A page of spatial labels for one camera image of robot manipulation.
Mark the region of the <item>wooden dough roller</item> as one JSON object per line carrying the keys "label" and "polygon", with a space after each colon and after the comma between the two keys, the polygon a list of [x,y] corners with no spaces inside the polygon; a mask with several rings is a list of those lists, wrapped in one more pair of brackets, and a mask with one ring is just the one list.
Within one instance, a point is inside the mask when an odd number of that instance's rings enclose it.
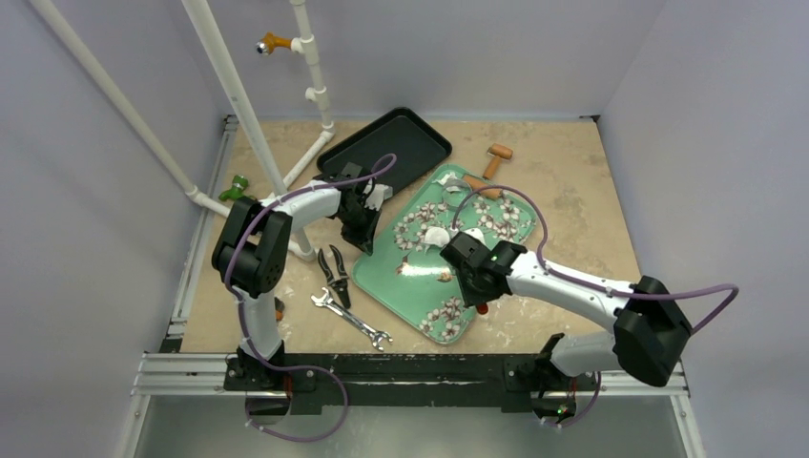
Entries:
{"label": "wooden dough roller", "polygon": [[490,156],[490,161],[482,175],[477,177],[466,174],[462,177],[462,181],[469,186],[471,191],[479,191],[484,198],[496,200],[502,196],[503,190],[492,188],[492,179],[502,162],[512,160],[514,152],[505,145],[492,143],[487,148],[487,154]]}

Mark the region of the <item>black plastic tray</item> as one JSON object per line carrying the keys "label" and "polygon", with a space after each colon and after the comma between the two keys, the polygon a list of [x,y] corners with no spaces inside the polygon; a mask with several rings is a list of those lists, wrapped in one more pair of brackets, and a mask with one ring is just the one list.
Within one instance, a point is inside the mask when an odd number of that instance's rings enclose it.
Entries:
{"label": "black plastic tray", "polygon": [[381,157],[394,154],[396,163],[380,182],[398,193],[451,153],[446,137],[411,109],[397,107],[322,153],[316,164],[320,172],[332,175],[348,163],[369,170]]}

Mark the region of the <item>green floral tray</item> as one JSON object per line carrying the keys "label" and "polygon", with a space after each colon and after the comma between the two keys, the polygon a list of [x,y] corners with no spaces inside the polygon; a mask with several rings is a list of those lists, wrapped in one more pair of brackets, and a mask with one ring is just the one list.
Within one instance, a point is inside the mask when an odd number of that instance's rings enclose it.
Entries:
{"label": "green floral tray", "polygon": [[455,164],[438,167],[374,240],[374,253],[354,264],[353,282],[403,321],[437,344],[457,342],[476,313],[465,308],[459,283],[440,255],[422,245],[430,226],[445,229],[480,228],[486,246],[506,240],[522,244],[537,223],[532,207],[503,191],[496,200],[469,191],[450,193],[435,180],[454,171]]}

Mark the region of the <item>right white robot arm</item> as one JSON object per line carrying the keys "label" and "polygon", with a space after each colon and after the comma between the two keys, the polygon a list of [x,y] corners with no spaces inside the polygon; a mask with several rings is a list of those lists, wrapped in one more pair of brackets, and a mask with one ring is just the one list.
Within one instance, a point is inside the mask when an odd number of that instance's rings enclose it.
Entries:
{"label": "right white robot arm", "polygon": [[501,240],[493,248],[467,233],[441,250],[466,307],[504,295],[536,299],[600,326],[585,336],[563,336],[538,359],[535,374],[557,388],[585,372],[622,370],[654,387],[666,385],[694,329],[678,297],[651,277],[613,281],[539,260],[527,247]]}

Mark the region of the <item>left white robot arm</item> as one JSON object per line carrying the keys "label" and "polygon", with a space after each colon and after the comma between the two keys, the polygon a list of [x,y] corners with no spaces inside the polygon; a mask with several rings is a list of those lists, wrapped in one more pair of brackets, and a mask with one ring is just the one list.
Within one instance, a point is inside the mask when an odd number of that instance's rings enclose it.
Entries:
{"label": "left white robot arm", "polygon": [[341,172],[317,176],[294,191],[265,200],[240,198],[231,208],[212,265],[237,306],[242,337],[235,370],[247,367],[248,379],[259,389],[274,389],[284,377],[284,364],[274,358],[282,345],[274,289],[293,233],[320,219],[337,219],[344,241],[373,254],[384,203],[379,179],[395,161],[388,154],[371,169],[348,163]]}

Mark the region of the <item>white dough ball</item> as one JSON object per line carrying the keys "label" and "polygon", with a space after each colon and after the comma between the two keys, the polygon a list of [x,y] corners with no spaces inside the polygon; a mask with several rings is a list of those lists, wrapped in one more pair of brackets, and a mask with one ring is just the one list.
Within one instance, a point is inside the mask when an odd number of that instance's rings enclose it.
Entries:
{"label": "white dough ball", "polygon": [[467,234],[481,243],[486,244],[485,235],[478,227],[467,229],[445,229],[438,226],[430,226],[425,231],[422,245],[424,246],[425,251],[428,251],[431,247],[441,249],[444,248],[451,241],[451,239],[459,233]]}

